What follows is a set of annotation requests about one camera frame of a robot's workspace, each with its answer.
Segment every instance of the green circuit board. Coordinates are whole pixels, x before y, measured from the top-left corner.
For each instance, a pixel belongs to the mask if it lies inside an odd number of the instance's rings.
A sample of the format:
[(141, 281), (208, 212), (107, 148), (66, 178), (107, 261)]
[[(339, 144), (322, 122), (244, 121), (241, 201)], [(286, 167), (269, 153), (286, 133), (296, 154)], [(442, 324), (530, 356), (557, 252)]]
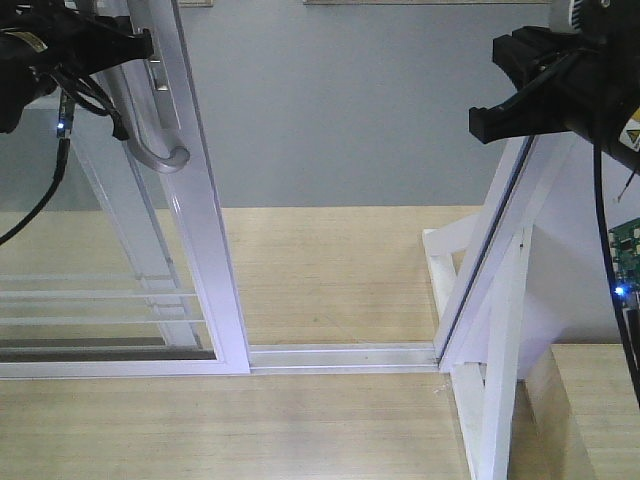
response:
[(610, 229), (609, 247), (617, 285), (640, 292), (640, 218)]

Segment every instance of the wooden floor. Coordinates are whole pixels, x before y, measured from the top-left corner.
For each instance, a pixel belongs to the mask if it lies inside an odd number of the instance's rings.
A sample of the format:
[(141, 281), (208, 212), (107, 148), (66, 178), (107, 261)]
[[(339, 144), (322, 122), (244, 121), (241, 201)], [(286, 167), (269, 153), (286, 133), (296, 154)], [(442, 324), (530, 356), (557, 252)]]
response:
[(421, 233), (478, 207), (226, 209), (252, 344), (428, 341)]
[[(475, 211), (225, 210), (251, 343), (430, 340), (437, 317), (420, 233)], [(0, 252), (5, 271), (122, 270), (103, 218), (44, 218), (17, 251)], [(41, 236), (45, 226), (53, 237)], [(546, 480), (524, 400), (510, 480)], [(1, 382), (0, 479), (58, 478), (469, 477), (446, 375)]]
[[(437, 228), (478, 207), (225, 209), (223, 214), (249, 342), (428, 341), (437, 313), (422, 248)], [(159, 211), (185, 285), (188, 266), (167, 211)], [(0, 214), (0, 227), (21, 214)], [(126, 273), (127, 259), (102, 212), (45, 212), (0, 249), (2, 273)], [(57, 285), (1, 285), (11, 290)], [(67, 284), (67, 288), (87, 288)], [(135, 283), (118, 288), (135, 288)], [(86, 315), (118, 315), (104, 307)], [(75, 315), (83, 311), (60, 311)], [(7, 316), (52, 315), (42, 310)], [(149, 336), (148, 328), (1, 327), (4, 338)]]
[(464, 480), (445, 377), (0, 384), (3, 480)]

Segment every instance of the glass pane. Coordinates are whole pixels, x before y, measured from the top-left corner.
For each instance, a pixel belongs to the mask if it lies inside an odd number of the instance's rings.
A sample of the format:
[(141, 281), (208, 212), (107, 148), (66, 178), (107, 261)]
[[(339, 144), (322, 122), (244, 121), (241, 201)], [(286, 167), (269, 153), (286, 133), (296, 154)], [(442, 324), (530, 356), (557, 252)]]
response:
[[(54, 110), (26, 110), (16, 131), (0, 137), (2, 234), (49, 187), (56, 122)], [(45, 211), (0, 246), (0, 361), (215, 358), (158, 175), (143, 166), (140, 171), (153, 209), (106, 213), (101, 205), (110, 201), (108, 186), (97, 197), (95, 179), (88, 179), (72, 150)], [(132, 192), (131, 201), (136, 198), (140, 193)], [(130, 240), (150, 230), (127, 231), (119, 218), (141, 211), (128, 221), (152, 224), (157, 217), (159, 226), (138, 239), (145, 251)], [(154, 248), (164, 270), (145, 265)]]

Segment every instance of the white aluminum frame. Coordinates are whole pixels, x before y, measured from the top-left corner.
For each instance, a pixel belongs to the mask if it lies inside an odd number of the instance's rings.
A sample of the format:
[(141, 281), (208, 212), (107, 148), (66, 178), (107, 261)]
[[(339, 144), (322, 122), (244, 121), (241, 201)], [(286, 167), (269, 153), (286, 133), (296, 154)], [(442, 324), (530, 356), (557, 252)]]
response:
[[(122, 14), (124, 5), (109, 4), (105, 8), (113, 9), (113, 14)], [(169, 205), (175, 222), (179, 226), (182, 244), (185, 249), (191, 269), (195, 289), (200, 299), (203, 315), (207, 322), (216, 360), (166, 360), (166, 361), (124, 361), (124, 362), (47, 362), (47, 363), (0, 363), (0, 378), (57, 378), (57, 377), (113, 377), (113, 376), (149, 376), (149, 375), (210, 375), (210, 374), (247, 374), (249, 373), (249, 349), (246, 342), (244, 322), (238, 301), (236, 285), (233, 277), (229, 249), (226, 242), (220, 205), (215, 190), (213, 175), (211, 172), (208, 151), (205, 145), (204, 135), (199, 118), (199, 112), (195, 97), (193, 79), (188, 65), (188, 56), (183, 38), (182, 26), (178, 12), (178, 4), (174, 0), (152, 0), (132, 2), (136, 8), (135, 18), (132, 12), (132, 20), (136, 28), (150, 28), (154, 34), (154, 45), (161, 53), (167, 84), (175, 115), (178, 123), (165, 122), (169, 128), (162, 129), (159, 111), (156, 110), (156, 98), (147, 92), (136, 96), (135, 112), (129, 115), (137, 117), (141, 127), (155, 126), (154, 131), (145, 131), (148, 142), (153, 149), (162, 149), (163, 142), (169, 141), (186, 147), (190, 152), (187, 165), (179, 172), (166, 175), (162, 178)], [(141, 18), (140, 9), (144, 8), (144, 18)], [(149, 85), (150, 81), (146, 69), (140, 62), (128, 65), (126, 74), (128, 82), (136, 87)], [(110, 85), (119, 91), (128, 88), (123, 85)], [(166, 91), (160, 92), (162, 99), (167, 100)], [(45, 100), (44, 108), (55, 103)], [(100, 122), (101, 119), (90, 118), (86, 112), (78, 111), (76, 115), (77, 126), (80, 130), (80, 143), (83, 147), (82, 157), (102, 162), (128, 163), (126, 151), (113, 139), (109, 139), (110, 127), (107, 122), (102, 122), (99, 132), (106, 140), (95, 142), (91, 133), (94, 130), (83, 129), (82, 122)], [(111, 142), (109, 148), (110, 158), (104, 158), (104, 151), (100, 148), (104, 142)], [(95, 176), (96, 188), (102, 188), (105, 182), (102, 180), (109, 171), (102, 171)], [(122, 215), (126, 215), (125, 209), (112, 211), (116, 223)], [(152, 293), (127, 292), (127, 295), (143, 295)], [(178, 292), (180, 296), (190, 292)], [(70, 293), (76, 298), (84, 293)], [(183, 328), (184, 324), (171, 323), (169, 329)]]

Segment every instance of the white support board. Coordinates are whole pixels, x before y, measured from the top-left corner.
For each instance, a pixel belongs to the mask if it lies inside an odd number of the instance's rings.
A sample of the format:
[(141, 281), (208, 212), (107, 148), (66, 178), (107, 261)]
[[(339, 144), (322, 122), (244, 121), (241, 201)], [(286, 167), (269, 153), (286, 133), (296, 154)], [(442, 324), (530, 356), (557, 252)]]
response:
[(478, 361), (468, 335), (476, 321), (488, 321), (480, 314), (493, 277), (512, 236), (545, 204), (576, 141), (572, 134), (545, 135), (531, 145), (522, 138), (508, 141), (434, 338), (442, 371)]
[(491, 323), (477, 480), (506, 480), (518, 380), (531, 227), (514, 235), (491, 287)]
[(484, 379), (480, 364), (455, 365), (451, 369), (451, 385), (458, 409), (469, 474), (471, 480), (477, 480), (484, 409)]

